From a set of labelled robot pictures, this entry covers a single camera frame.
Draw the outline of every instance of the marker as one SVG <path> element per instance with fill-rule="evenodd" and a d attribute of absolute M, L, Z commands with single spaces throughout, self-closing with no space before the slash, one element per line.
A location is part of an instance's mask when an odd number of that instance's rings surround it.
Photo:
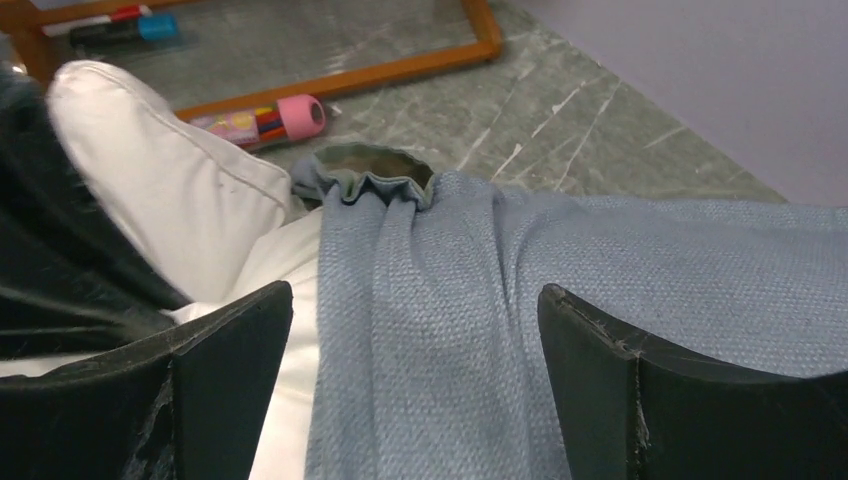
<path fill-rule="evenodd" d="M 122 43 L 156 42 L 179 35 L 177 19 L 170 13 L 120 22 L 77 27 L 68 33 L 73 48 L 109 47 Z"/>
<path fill-rule="evenodd" d="M 97 15 L 96 17 L 80 18 L 79 20 L 71 20 L 70 22 L 45 25 L 41 27 L 41 31 L 48 37 L 58 37 L 60 35 L 67 35 L 72 29 L 78 27 L 104 25 L 123 20 L 132 20 L 138 17 L 149 17 L 150 15 L 153 15 L 153 12 L 146 5 L 134 5 L 119 8 L 111 15 Z"/>

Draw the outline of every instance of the orange wooden frame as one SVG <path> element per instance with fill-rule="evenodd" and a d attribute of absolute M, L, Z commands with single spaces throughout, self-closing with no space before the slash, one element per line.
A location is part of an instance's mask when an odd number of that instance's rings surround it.
<path fill-rule="evenodd" d="M 152 9 L 202 0 L 146 0 Z M 278 98 L 298 94 L 327 98 L 373 88 L 387 83 L 409 80 L 452 68 L 497 58 L 501 53 L 501 34 L 487 0 L 461 1 L 477 42 L 432 53 L 415 55 L 380 65 L 365 67 L 305 82 L 272 88 L 240 97 L 198 105 L 177 112 L 183 119 L 210 113 L 252 108 L 272 103 Z M 0 31 L 12 40 L 20 62 L 30 76 L 47 85 L 59 67 L 50 42 L 40 27 L 79 18 L 108 14 L 118 8 L 138 4 L 138 0 L 101 0 L 52 10 L 39 10 L 30 0 L 0 0 Z"/>

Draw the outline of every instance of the blue marker cap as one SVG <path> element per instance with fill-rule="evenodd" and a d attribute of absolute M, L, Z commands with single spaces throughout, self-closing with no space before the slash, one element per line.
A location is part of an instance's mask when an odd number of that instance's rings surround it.
<path fill-rule="evenodd" d="M 139 17 L 138 33 L 141 35 L 141 38 L 148 42 L 155 42 L 179 35 L 180 29 L 177 27 L 177 19 L 173 15 L 163 13 L 149 17 Z"/>

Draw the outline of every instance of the purple wall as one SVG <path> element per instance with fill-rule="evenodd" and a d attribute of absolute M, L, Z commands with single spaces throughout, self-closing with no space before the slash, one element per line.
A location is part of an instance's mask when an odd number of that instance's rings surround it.
<path fill-rule="evenodd" d="M 790 201 L 848 206 L 848 1 L 513 1 Z"/>

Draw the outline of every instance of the white fabric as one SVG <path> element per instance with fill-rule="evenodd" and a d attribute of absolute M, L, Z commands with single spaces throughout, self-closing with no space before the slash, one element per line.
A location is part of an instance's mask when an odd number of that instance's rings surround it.
<path fill-rule="evenodd" d="M 297 217 L 288 174 L 179 121 L 116 67 L 66 64 L 48 105 L 57 134 L 112 220 L 147 261 L 197 303 L 180 323 L 274 280 L 291 283 L 295 318 L 251 480 L 303 478 L 318 370 L 321 210 Z M 78 358 L 6 362 L 0 375 L 41 375 Z"/>
<path fill-rule="evenodd" d="M 285 170 L 177 119 L 111 65 L 65 65 L 49 94 L 65 150 L 133 245 L 196 301 L 233 288 L 260 236 L 291 213 Z"/>

